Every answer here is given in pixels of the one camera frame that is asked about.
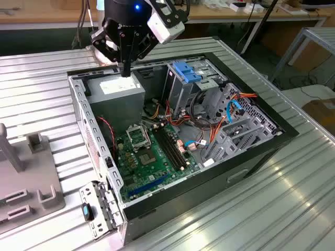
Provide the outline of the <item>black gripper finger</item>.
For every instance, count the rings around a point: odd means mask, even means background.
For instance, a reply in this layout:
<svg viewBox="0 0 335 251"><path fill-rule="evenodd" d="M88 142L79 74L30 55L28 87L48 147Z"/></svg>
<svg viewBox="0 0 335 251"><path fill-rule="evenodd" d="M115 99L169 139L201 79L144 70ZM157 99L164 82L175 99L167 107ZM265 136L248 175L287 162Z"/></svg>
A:
<svg viewBox="0 0 335 251"><path fill-rule="evenodd" d="M107 33L104 27L94 30L90 33L91 44L104 57L109 59L112 63L116 63L120 68L121 76L127 77L127 64L121 58L121 50L113 43L110 47L107 44Z"/></svg>
<svg viewBox="0 0 335 251"><path fill-rule="evenodd" d="M130 52L127 56L127 77L130 76L132 62L143 59L157 44L158 40L152 32L147 34L134 33Z"/></svg>

